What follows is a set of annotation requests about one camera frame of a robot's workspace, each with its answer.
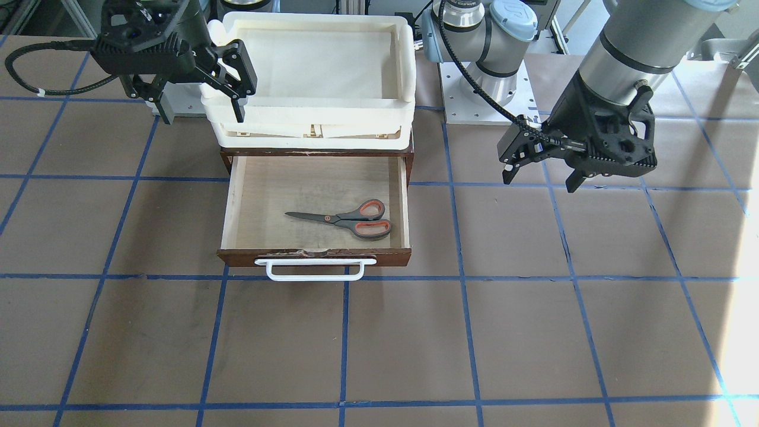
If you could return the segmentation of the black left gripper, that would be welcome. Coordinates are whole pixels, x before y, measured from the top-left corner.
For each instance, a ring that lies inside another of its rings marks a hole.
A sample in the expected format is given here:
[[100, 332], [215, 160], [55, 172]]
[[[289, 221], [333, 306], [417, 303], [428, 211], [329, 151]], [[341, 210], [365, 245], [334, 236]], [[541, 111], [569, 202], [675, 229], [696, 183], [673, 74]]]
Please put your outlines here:
[[[548, 158], [562, 158], [573, 168], [566, 179], [572, 193], [596, 175], [640, 177], [656, 168], [653, 146], [655, 116], [649, 105], [653, 89], [645, 80], [634, 84], [628, 106], [594, 94], [574, 75], [547, 120], [539, 123], [525, 114], [515, 117], [497, 144], [504, 163], [502, 181], [509, 186], [521, 167]], [[580, 150], [561, 153], [558, 139], [580, 143]]]

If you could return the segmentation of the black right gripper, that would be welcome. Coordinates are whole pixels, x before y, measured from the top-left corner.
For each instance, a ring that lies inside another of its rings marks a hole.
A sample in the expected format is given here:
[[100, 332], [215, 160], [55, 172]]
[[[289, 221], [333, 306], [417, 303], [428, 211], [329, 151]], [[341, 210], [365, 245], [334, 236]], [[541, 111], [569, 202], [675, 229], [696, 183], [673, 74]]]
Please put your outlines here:
[[[257, 74], [243, 40], [212, 46], [198, 1], [105, 1], [93, 59], [109, 75], [203, 82], [231, 100], [238, 123]], [[211, 50], [216, 62], [211, 66]]]

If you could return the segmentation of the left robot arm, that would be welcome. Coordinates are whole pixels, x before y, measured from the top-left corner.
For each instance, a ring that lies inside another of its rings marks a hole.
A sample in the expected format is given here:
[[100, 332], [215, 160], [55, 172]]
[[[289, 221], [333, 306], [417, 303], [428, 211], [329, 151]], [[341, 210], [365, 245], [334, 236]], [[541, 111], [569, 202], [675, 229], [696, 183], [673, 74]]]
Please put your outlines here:
[[433, 1], [421, 35], [431, 62], [452, 62], [464, 89], [511, 125], [497, 145], [510, 184], [529, 163], [560, 158], [572, 168], [572, 193], [585, 179], [637, 178], [655, 170], [654, 91], [686, 52], [735, 1], [617, 1], [548, 119], [537, 124], [506, 110], [517, 72], [538, 30], [535, 11], [521, 1]]

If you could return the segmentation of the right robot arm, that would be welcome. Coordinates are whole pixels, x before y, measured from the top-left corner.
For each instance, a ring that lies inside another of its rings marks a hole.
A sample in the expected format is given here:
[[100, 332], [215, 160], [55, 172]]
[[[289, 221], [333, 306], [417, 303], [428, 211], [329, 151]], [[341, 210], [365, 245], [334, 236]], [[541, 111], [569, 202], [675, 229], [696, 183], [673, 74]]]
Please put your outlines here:
[[198, 1], [106, 1], [93, 59], [120, 78], [125, 94], [153, 103], [170, 124], [163, 90], [171, 83], [205, 83], [227, 95], [238, 122], [257, 74], [242, 40], [216, 46]]

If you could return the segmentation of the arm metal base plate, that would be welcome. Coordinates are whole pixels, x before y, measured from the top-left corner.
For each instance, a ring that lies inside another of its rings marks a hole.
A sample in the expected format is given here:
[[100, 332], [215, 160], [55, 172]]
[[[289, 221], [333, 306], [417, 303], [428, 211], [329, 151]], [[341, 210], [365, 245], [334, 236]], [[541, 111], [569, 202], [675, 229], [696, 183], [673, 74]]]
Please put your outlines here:
[[164, 86], [161, 101], [168, 104], [169, 111], [176, 118], [206, 118], [200, 87], [200, 83], [168, 82]]
[[[464, 62], [464, 66], [488, 96], [515, 116], [525, 114], [540, 123], [540, 114], [526, 64], [520, 64], [518, 72], [507, 78], [486, 75]], [[445, 62], [439, 66], [442, 94], [444, 95], [445, 120], [458, 125], [510, 125], [496, 109], [488, 105], [461, 75], [456, 65]]]

